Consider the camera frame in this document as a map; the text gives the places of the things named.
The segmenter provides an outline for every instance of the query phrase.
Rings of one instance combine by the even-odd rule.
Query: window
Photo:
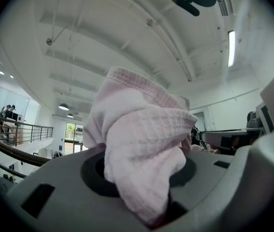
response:
[[[66,155],[87,149],[83,146],[82,128],[83,125],[72,123],[66,124],[64,141],[64,153]]]

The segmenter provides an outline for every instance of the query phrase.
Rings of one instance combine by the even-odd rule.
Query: pink towel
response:
[[[151,80],[112,67],[83,128],[87,148],[106,144],[105,179],[147,225],[165,214],[169,177],[186,161],[177,146],[197,120],[188,101],[176,99]]]

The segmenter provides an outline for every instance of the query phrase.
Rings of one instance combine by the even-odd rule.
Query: person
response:
[[[9,109],[11,108],[11,105],[7,105],[7,106],[4,106],[2,109],[1,109],[1,112],[0,112],[0,117],[3,117],[5,118],[5,115],[6,115],[6,111],[9,111]],[[0,121],[0,125],[1,125],[1,132],[4,132],[2,126],[3,126],[3,121],[1,120]]]
[[[0,117],[5,118],[6,111],[9,111],[10,108],[11,108],[11,105],[7,105],[7,106],[3,107],[0,112]]]
[[[14,106],[14,105],[12,105],[12,107],[11,107],[11,108],[9,108],[9,110],[8,110],[8,111],[13,112],[13,110],[15,110],[15,106]]]
[[[191,130],[191,144],[200,145],[199,130],[197,127],[193,127]]]

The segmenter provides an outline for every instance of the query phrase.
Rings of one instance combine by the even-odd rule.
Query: black slot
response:
[[[215,166],[221,167],[221,168],[228,168],[229,167],[229,163],[228,162],[224,162],[224,161],[216,161],[214,163]]]
[[[261,108],[261,110],[262,110],[264,117],[266,119],[266,123],[268,125],[269,131],[272,132],[274,130],[274,125],[273,125],[272,119],[268,113],[268,108],[266,106],[263,106]]]
[[[183,216],[185,213],[187,213],[187,209],[185,209],[181,204],[179,204],[176,201],[171,202],[168,205],[166,216],[165,216],[166,224],[173,222],[174,220]]]
[[[222,137],[220,146],[225,147],[225,148],[231,148],[232,147],[232,138],[231,137]]]
[[[54,189],[55,187],[49,184],[40,184],[22,204],[22,208],[34,218],[37,218]]]

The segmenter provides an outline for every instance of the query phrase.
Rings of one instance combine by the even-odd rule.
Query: balcony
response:
[[[52,136],[53,127],[0,117],[0,179],[18,183],[47,162],[49,159],[38,156],[53,143]]]

